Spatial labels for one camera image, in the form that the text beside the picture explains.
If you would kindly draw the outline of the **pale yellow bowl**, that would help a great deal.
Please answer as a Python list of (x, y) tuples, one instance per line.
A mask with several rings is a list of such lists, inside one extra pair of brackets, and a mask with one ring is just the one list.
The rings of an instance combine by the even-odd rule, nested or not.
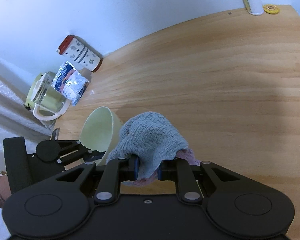
[(98, 166), (106, 164), (108, 154), (119, 142), (121, 119), (108, 107), (98, 107), (86, 119), (79, 140), (88, 149), (104, 152), (102, 158), (95, 159)]

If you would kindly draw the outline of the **pink grey cleaning cloth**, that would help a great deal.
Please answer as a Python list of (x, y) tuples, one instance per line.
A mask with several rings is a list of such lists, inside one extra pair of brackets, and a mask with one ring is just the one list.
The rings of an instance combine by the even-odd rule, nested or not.
[(106, 162), (128, 159), (132, 154), (140, 161), (138, 179), (128, 186), (146, 186), (158, 178), (158, 167), (164, 160), (181, 158), (190, 165), (200, 165), (189, 143), (167, 118), (157, 112), (145, 112), (130, 118), (120, 129), (119, 143)]

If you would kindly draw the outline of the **green glass pitcher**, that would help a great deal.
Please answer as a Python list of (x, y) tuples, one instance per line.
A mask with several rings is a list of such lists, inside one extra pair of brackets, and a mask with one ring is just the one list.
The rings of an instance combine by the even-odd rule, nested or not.
[(39, 74), (26, 97), (24, 107), (32, 111), (33, 116), (40, 121), (53, 121), (63, 115), (71, 101), (66, 99), (51, 84), (55, 73)]

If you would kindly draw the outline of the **blue white snack packet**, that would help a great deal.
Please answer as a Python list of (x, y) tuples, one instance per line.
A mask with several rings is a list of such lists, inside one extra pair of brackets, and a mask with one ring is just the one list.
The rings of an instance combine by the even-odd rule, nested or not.
[(53, 78), (52, 88), (77, 105), (90, 81), (85, 78), (69, 61), (65, 61)]

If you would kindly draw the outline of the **red lid paper cup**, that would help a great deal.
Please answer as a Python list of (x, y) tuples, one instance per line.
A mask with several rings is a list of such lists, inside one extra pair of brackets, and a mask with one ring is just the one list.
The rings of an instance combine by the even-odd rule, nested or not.
[(103, 61), (101, 54), (96, 49), (76, 35), (68, 35), (58, 46), (56, 52), (91, 72), (96, 72)]

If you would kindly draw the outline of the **yellow round lid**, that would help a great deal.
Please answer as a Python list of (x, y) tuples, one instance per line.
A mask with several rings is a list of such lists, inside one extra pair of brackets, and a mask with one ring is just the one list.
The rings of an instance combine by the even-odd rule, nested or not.
[(263, 6), (264, 12), (268, 13), (268, 14), (278, 14), (280, 12), (280, 9), (277, 5), (274, 4), (265, 4)]

